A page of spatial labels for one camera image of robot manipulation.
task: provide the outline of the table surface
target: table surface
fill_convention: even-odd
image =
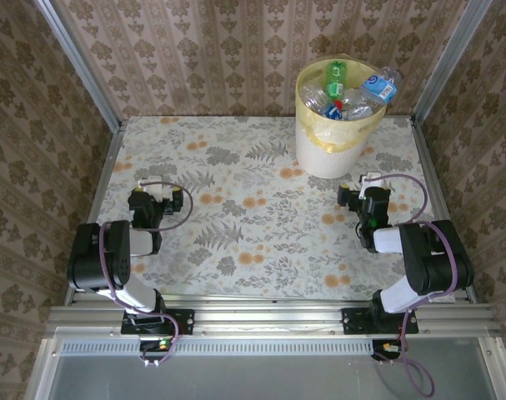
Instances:
[[[320,179],[295,159],[293,117],[135,117],[128,122],[98,221],[131,219],[138,179],[161,176],[194,198],[188,222],[163,233],[158,255],[133,257],[134,273],[162,293],[367,300],[404,275],[399,254],[371,254],[358,218],[337,205],[338,185],[367,171],[424,182],[408,117],[387,117],[353,170]],[[387,181],[391,223],[423,202],[409,180]],[[188,212],[163,219],[171,225]],[[430,204],[421,219],[432,220]]]

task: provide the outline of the floral wallpaper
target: floral wallpaper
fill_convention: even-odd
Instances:
[[[304,64],[403,74],[410,114],[467,0],[55,0],[118,115],[294,115]]]
[[[23,398],[110,136],[38,9],[0,1],[0,399]]]
[[[423,130],[506,345],[506,2],[493,1]]]
[[[138,180],[176,182],[192,192],[192,216],[163,233],[157,255],[133,257],[136,275],[162,293],[367,300],[404,275],[400,254],[362,249],[358,217],[337,204],[338,187],[360,173],[409,173],[424,181],[408,117],[385,118],[356,166],[339,179],[306,173],[295,157],[294,117],[133,117],[98,221],[130,219]],[[407,179],[385,181],[392,223],[423,203]],[[171,188],[157,195],[169,198]],[[164,217],[163,226],[181,220]],[[432,220],[428,205],[423,218]]]

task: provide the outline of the wall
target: wall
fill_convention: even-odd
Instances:
[[[298,71],[347,53],[404,75],[410,114],[466,0],[55,0],[118,115],[293,115]]]
[[[506,2],[493,1],[423,131],[506,344]]]
[[[0,0],[0,399],[23,398],[110,136],[33,2]]]

